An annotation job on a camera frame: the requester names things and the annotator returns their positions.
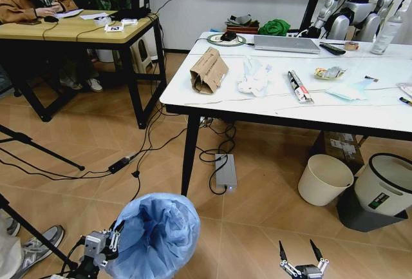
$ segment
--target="brown jacket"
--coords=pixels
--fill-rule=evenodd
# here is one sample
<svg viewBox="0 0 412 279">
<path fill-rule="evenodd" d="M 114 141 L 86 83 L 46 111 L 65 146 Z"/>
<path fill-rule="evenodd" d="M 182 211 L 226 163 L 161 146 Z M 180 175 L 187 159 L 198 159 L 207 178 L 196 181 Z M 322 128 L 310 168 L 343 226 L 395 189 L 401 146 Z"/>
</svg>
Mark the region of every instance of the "brown jacket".
<svg viewBox="0 0 412 279">
<path fill-rule="evenodd" d="M 73 0 L 58 0 L 67 11 L 77 9 Z M 0 23 L 16 23 L 36 19 L 32 0 L 0 0 Z"/>
</svg>

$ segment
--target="blue trash bag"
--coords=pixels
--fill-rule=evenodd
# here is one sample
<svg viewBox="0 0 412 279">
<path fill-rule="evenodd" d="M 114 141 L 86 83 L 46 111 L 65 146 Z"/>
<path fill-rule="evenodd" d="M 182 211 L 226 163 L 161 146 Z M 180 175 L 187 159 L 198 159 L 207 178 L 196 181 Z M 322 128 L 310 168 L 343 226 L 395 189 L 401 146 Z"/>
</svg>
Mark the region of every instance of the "blue trash bag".
<svg viewBox="0 0 412 279">
<path fill-rule="evenodd" d="M 118 258 L 106 272 L 113 278 L 172 278 L 192 257 L 200 219 L 182 195 L 153 193 L 130 202 L 117 218 L 124 220 Z"/>
</svg>

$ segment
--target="cardboard box on floor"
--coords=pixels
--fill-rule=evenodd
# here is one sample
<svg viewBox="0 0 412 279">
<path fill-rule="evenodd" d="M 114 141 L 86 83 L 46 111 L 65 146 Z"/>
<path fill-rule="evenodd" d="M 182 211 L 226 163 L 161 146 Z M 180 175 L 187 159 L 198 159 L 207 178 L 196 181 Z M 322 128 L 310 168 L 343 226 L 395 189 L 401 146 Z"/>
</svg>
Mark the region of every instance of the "cardboard box on floor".
<svg viewBox="0 0 412 279">
<path fill-rule="evenodd" d="M 209 47 L 191 68 L 192 88 L 200 93 L 212 94 L 220 87 L 229 68 L 217 49 Z"/>
<path fill-rule="evenodd" d="M 324 154 L 344 162 L 355 175 L 364 165 L 356 136 L 322 131 L 310 150 L 310 156 Z"/>
</svg>

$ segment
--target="green cloth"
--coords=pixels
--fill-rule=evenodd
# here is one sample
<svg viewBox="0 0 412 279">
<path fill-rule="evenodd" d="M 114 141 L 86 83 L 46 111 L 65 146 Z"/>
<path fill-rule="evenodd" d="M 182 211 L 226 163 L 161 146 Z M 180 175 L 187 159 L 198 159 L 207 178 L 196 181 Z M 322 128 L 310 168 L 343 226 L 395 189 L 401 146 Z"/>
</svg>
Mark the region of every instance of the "green cloth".
<svg viewBox="0 0 412 279">
<path fill-rule="evenodd" d="M 290 24 L 286 21 L 282 19 L 274 19 L 261 27 L 258 33 L 261 35 L 286 36 L 289 29 Z"/>
</svg>

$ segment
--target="silver laptop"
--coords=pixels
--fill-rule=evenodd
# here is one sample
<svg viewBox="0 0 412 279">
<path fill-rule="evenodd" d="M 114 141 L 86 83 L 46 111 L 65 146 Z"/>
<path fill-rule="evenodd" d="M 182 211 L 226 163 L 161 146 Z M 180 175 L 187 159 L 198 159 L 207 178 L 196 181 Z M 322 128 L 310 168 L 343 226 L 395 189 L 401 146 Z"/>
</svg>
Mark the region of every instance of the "silver laptop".
<svg viewBox="0 0 412 279">
<path fill-rule="evenodd" d="M 320 53 L 321 50 L 311 39 L 255 35 L 255 49 L 274 50 L 277 52 Z"/>
</svg>

